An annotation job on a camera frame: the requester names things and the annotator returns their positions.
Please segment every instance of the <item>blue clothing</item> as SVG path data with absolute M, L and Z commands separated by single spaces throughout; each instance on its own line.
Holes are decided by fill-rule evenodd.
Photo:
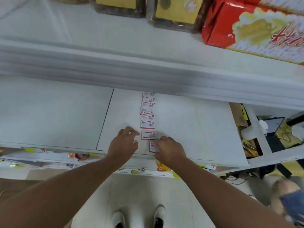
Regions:
M 282 196 L 281 202 L 286 212 L 295 222 L 301 221 L 304 223 L 304 193 L 301 190 Z

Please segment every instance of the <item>red and white box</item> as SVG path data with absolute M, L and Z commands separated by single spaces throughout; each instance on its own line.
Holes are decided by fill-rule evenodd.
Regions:
M 154 97 L 143 97 L 143 102 L 149 101 L 149 102 L 154 102 L 155 103 L 155 98 Z
M 140 108 L 140 114 L 154 114 L 154 110 L 152 108 Z
M 154 97 L 155 96 L 155 93 L 153 93 L 153 92 L 143 92 L 142 94 L 143 94 L 142 97 Z
M 141 114 L 141 120 L 154 121 L 155 117 L 154 114 Z
M 141 107 L 142 108 L 153 108 L 154 109 L 154 105 L 155 105 L 155 103 L 154 102 L 150 102 L 150 101 L 143 101 L 141 103 Z
M 155 131 L 142 131 L 141 132 L 141 139 L 142 140 L 155 140 L 156 139 L 156 132 Z
M 150 144 L 149 144 L 149 152 L 150 152 L 150 153 L 159 152 L 156 143 L 150 143 Z
M 155 130 L 155 122 L 154 120 L 140 120 L 140 128 L 142 129 L 150 129 Z

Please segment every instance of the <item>shoe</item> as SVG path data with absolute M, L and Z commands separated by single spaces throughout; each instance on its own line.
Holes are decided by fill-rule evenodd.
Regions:
M 159 205 L 154 214 L 154 228 L 162 228 L 166 218 L 166 209 L 163 205 Z
M 126 220 L 120 211 L 116 211 L 112 216 L 112 227 L 113 228 L 126 228 Z

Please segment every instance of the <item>grout line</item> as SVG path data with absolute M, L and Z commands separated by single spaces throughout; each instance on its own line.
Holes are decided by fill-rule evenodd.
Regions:
M 107 212 L 105 213 L 105 228 L 107 227 L 108 222 L 108 210 L 109 210 L 109 204 L 110 204 L 110 196 L 111 196 L 111 190 L 112 190 L 112 183 L 113 183 L 113 174 L 111 174 L 111 184 L 110 184 L 110 192 L 109 192 L 109 198 L 108 198 L 108 204 L 107 204 Z
M 189 193 L 189 199 L 190 199 L 190 208 L 191 208 L 191 216 L 192 216 L 193 228 L 195 228 L 194 219 L 193 219 L 193 213 L 192 213 L 192 202 L 191 202 L 191 194 L 190 193 Z
M 112 96 L 113 96 L 113 93 L 114 93 L 114 89 L 113 88 L 113 91 L 112 91 L 112 94 L 111 94 L 111 98 L 110 98 L 110 101 L 109 101 L 109 105 L 108 105 L 108 108 L 107 108 L 107 112 L 105 113 L 105 118 L 104 118 L 104 121 L 103 121 L 103 124 L 102 124 L 102 128 L 101 128 L 101 132 L 100 132 L 100 135 L 99 135 L 99 139 L 98 139 L 98 142 L 97 142 L 97 145 L 96 145 L 96 149 L 98 148 L 98 143 L 100 141 L 100 136 L 101 136 L 101 133 L 102 133 L 102 130 L 103 130 L 103 126 L 104 126 L 104 123 L 105 123 L 105 119 L 107 118 L 107 114 L 108 114 L 108 110 L 109 110 L 109 107 L 110 107 L 110 104 L 111 104 L 111 101 L 112 101 Z
M 0 16 L 0 21 L 3 20 L 4 18 L 6 18 L 8 15 L 12 14 L 13 12 L 15 12 L 16 10 L 24 7 L 27 3 L 29 3 L 31 0 L 26 0 L 23 3 L 21 3 L 20 5 L 17 5 L 16 7 L 14 7 L 13 9 L 11 9 L 10 11 L 8 11 L 6 14 Z

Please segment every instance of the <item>shelf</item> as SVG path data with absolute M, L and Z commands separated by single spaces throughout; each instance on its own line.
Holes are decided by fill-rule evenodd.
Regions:
M 0 20 L 2 74 L 304 109 L 304 67 L 89 4 L 28 0 Z
M 248 161 L 228 102 L 173 95 L 156 95 L 157 137 L 170 136 L 180 142 L 188 158 L 199 162 L 246 166 Z M 97 150 L 108 150 L 121 128 L 140 128 L 142 92 L 114 89 Z M 149 141 L 141 140 L 136 154 L 152 156 Z
M 96 149 L 112 91 L 0 76 L 0 142 Z

